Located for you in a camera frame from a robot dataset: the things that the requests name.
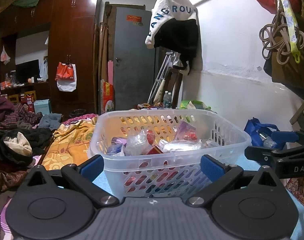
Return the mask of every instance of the rope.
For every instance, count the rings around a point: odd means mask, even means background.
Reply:
[[[298,27],[295,27],[295,35],[297,37],[297,46],[301,50],[304,48],[304,33]],[[282,39],[276,42],[275,38],[280,36],[282,36]],[[259,37],[263,43],[262,56],[265,60],[271,57],[272,52],[277,52],[276,60],[280,65],[285,65],[289,61],[291,46],[284,12],[277,10],[272,23],[265,25],[260,30]],[[267,56],[264,55],[265,49],[268,51]],[[282,61],[282,56],[286,56],[285,61]]]

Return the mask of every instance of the white plastic basket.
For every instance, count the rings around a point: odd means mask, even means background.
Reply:
[[[131,130],[149,128],[156,142],[173,140],[181,121],[196,127],[202,139],[213,139],[220,147],[156,155],[116,157],[106,155],[114,136],[126,137]],[[225,164],[234,164],[251,145],[250,136],[235,125],[206,110],[140,110],[116,111],[101,115],[87,151],[91,158],[101,154],[104,171],[113,194],[122,197],[193,195],[210,183],[200,170],[200,159],[209,154]]]

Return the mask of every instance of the light blue box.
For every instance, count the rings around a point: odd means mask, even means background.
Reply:
[[[42,114],[51,114],[51,102],[49,99],[45,100],[36,100],[34,102],[35,113],[42,112]]]

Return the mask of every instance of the yellow blanket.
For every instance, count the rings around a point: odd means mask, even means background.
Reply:
[[[87,150],[93,136],[97,117],[81,120],[66,127],[64,124],[54,132],[54,142],[50,146],[42,165],[48,170],[61,169],[64,165],[80,165],[88,159]]]

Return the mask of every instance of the gray metal door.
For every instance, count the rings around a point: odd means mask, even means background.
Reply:
[[[152,13],[118,7],[116,11],[113,85],[115,109],[145,103],[154,83],[155,49],[145,45]]]

